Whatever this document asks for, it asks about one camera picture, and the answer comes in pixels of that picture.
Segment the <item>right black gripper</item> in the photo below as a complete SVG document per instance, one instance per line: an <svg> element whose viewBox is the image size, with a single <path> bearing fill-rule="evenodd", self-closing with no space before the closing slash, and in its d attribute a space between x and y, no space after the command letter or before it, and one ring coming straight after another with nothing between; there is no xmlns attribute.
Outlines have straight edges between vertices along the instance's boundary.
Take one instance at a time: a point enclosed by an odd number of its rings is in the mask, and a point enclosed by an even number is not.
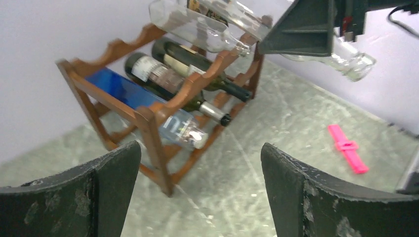
<svg viewBox="0 0 419 237"><path fill-rule="evenodd" d="M259 52L328 57L334 26L339 27L338 37L356 41L365 33L367 12L388 8L392 9L386 17L389 23L419 37L413 28L392 17L398 11L418 14L417 0L296 0L259 43Z"/></svg>

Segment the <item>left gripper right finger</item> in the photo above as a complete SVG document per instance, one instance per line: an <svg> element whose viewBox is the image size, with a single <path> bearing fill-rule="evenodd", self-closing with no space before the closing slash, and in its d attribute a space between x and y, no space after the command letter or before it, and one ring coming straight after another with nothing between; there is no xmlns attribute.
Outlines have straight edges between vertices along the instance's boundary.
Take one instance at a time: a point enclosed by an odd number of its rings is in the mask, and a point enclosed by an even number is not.
<svg viewBox="0 0 419 237"><path fill-rule="evenodd" d="M279 237L416 237L419 197L359 186L269 143L260 153Z"/></svg>

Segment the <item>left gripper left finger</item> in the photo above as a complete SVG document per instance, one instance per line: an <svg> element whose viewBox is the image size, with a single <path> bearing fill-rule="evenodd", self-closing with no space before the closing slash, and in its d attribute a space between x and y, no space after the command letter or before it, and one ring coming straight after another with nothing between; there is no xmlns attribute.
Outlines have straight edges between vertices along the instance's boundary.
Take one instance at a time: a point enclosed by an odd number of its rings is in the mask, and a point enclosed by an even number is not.
<svg viewBox="0 0 419 237"><path fill-rule="evenodd" d="M0 189L3 237L119 237L141 162L132 141L55 175Z"/></svg>

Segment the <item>blue square glass bottle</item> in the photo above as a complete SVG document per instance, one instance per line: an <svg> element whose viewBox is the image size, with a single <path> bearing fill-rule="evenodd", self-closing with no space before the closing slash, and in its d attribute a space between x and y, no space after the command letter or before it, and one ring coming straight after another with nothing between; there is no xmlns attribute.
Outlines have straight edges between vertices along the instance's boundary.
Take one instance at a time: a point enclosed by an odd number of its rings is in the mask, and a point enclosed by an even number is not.
<svg viewBox="0 0 419 237"><path fill-rule="evenodd" d="M155 102L166 102L150 90L108 68L85 79L132 109L140 106L148 107ZM178 110L160 125L159 134L172 143L191 149L201 149L209 138L209 135L199 128L194 116L183 109Z"/></svg>

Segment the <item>clear tall glass bottle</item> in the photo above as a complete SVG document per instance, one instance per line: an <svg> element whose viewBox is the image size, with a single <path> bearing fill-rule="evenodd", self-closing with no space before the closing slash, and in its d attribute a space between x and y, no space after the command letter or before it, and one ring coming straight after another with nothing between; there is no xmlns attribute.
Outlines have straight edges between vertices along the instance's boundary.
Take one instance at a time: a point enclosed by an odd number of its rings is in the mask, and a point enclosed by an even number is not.
<svg viewBox="0 0 419 237"><path fill-rule="evenodd" d="M228 26L187 8L185 0L154 0L148 5L151 23L210 53L224 50L247 56L251 46L236 39Z"/></svg>

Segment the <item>dark green wine bottle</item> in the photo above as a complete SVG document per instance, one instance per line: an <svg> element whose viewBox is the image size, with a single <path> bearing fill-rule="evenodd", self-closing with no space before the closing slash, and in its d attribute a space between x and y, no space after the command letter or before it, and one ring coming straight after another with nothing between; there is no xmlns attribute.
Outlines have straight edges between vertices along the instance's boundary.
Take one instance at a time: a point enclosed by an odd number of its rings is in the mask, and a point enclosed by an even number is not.
<svg viewBox="0 0 419 237"><path fill-rule="evenodd" d="M212 65L212 61L205 56L167 37L161 37L155 40L151 53L154 59L169 66L185 78L193 73L203 75ZM215 77L204 90L223 90L243 102L248 101L252 96L250 91L230 81L225 72Z"/></svg>

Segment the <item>labelled green wine bottle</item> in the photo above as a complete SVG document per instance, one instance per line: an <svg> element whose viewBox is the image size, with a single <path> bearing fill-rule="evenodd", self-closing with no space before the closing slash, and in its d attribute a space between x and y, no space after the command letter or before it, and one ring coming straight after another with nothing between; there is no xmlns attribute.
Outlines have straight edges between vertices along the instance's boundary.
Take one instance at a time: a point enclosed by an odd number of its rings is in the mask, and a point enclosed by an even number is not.
<svg viewBox="0 0 419 237"><path fill-rule="evenodd" d="M180 91L185 82L185 78L173 69L142 52L128 56L124 69L132 81L167 101ZM203 92L199 92L182 108L187 112L199 111L222 126L228 126L231 121L230 114L207 101Z"/></svg>

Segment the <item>clear square liquor bottle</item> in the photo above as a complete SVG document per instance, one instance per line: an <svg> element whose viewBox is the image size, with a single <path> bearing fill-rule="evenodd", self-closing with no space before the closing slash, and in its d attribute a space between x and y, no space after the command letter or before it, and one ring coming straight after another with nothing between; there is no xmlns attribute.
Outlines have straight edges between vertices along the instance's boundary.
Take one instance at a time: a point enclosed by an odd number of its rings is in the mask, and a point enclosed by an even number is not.
<svg viewBox="0 0 419 237"><path fill-rule="evenodd" d="M233 24L258 40L272 29L272 16L258 17L237 0L188 0L186 7L223 24Z"/></svg>

